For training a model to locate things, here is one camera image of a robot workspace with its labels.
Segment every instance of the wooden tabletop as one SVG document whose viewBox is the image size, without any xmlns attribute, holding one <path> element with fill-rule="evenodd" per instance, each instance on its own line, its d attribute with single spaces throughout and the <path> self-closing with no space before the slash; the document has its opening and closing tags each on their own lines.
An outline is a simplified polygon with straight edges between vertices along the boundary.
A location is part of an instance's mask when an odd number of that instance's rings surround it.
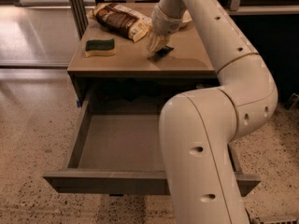
<svg viewBox="0 0 299 224">
<path fill-rule="evenodd" d="M 149 17 L 154 6 L 154 4 L 144 3 L 122 5 Z M 86 58 L 84 51 L 87 40 L 111 38 L 115 39 L 116 55 Z M 147 51 L 146 43 L 146 37 L 134 43 L 132 40 L 110 32 L 97 21 L 89 20 L 89 26 L 68 67 L 68 73 L 93 77 L 188 77 L 215 74 L 205 47 L 192 22 L 171 36 L 168 46 L 174 50 L 161 59 L 157 59 L 154 54 Z"/>
</svg>

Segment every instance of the drawer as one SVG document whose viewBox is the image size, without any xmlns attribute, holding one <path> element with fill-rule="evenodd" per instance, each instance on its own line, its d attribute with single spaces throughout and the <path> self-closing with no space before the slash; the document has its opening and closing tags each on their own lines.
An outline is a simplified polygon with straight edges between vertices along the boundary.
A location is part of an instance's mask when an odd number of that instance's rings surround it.
<svg viewBox="0 0 299 224">
<path fill-rule="evenodd" d="M 83 102 L 74 137 L 59 171 L 44 178 L 61 193 L 168 195 L 159 147 L 159 116 L 173 95 L 166 89 L 155 97 L 106 97 L 95 85 Z M 231 152 L 235 175 L 245 196 L 258 183 L 256 175 L 243 175 Z"/>
</svg>

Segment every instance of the sponge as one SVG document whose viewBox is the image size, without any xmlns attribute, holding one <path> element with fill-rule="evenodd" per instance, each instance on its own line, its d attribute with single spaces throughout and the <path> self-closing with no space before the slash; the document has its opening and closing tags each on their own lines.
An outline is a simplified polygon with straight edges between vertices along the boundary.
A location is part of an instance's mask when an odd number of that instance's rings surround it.
<svg viewBox="0 0 299 224">
<path fill-rule="evenodd" d="M 85 55 L 90 56 L 113 56 L 116 54 L 114 39 L 89 40 L 86 42 Z"/>
</svg>

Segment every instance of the speckled floor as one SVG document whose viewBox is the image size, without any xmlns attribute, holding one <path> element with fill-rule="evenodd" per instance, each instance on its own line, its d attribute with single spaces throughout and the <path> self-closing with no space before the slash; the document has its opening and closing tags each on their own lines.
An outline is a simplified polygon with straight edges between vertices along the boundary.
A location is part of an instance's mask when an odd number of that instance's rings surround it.
<svg viewBox="0 0 299 224">
<path fill-rule="evenodd" d="M 64 21 L 69 26 L 67 31 L 63 27 L 57 35 L 42 35 L 43 29 L 58 29 L 61 24 L 46 22 L 45 14 L 50 11 L 26 8 L 29 15 L 21 10 L 10 14 L 1 8 L 2 18 L 9 15 L 6 18 L 18 22 L 0 21 L 0 62 L 70 61 L 78 38 L 69 11 L 58 10 L 54 15 L 57 20 L 68 16 Z M 3 24 L 24 34 L 5 34 Z M 39 29 L 37 36 L 32 34 L 33 27 Z M 18 37 L 19 42 L 13 43 L 12 39 Z M 55 47 L 59 40 L 67 49 Z M 37 52 L 29 50 L 27 54 L 28 44 Z M 18 54 L 18 46 L 23 56 Z M 75 100 L 64 70 L 0 70 L 0 224 L 175 224 L 168 196 L 58 194 L 42 178 L 44 171 L 62 166 L 80 111 Z M 286 111 L 279 105 L 267 124 L 234 141 L 234 145 L 244 173 L 262 178 L 262 183 L 244 198 L 251 217 L 299 213 L 299 109 Z"/>
</svg>

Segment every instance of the concrete floor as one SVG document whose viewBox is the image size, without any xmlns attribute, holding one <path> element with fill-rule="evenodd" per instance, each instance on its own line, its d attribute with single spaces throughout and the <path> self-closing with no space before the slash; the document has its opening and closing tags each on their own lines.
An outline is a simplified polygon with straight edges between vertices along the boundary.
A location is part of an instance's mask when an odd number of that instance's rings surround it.
<svg viewBox="0 0 299 224">
<path fill-rule="evenodd" d="M 3 36 L 3 20 L 0 27 L 1 39 L 7 39 Z M 74 24 L 70 27 L 73 29 L 70 37 L 76 41 Z M 64 42 L 55 35 L 41 37 L 41 44 Z M 18 53 L 16 45 L 11 46 L 14 49 L 11 54 Z M 49 52 L 44 49 L 45 54 L 53 55 L 49 60 L 49 56 L 30 56 L 28 59 L 20 56 L 18 60 L 17 56 L 6 56 L 10 48 L 2 42 L 0 60 L 2 63 L 7 60 L 64 63 L 70 61 L 72 50 L 76 48 L 76 44 L 68 43 L 59 49 L 53 46 L 49 46 Z M 64 47 L 67 52 L 55 57 L 55 52 L 62 52 Z M 176 223 L 168 196 L 58 194 L 43 179 L 44 171 L 61 168 L 80 111 L 66 71 L 0 70 L 0 101 L 1 224 Z M 286 111 L 278 105 L 268 123 L 251 135 L 234 141 L 234 144 L 244 173 L 258 174 L 262 178 L 262 183 L 244 198 L 251 217 L 299 213 L 298 108 Z"/>
</svg>

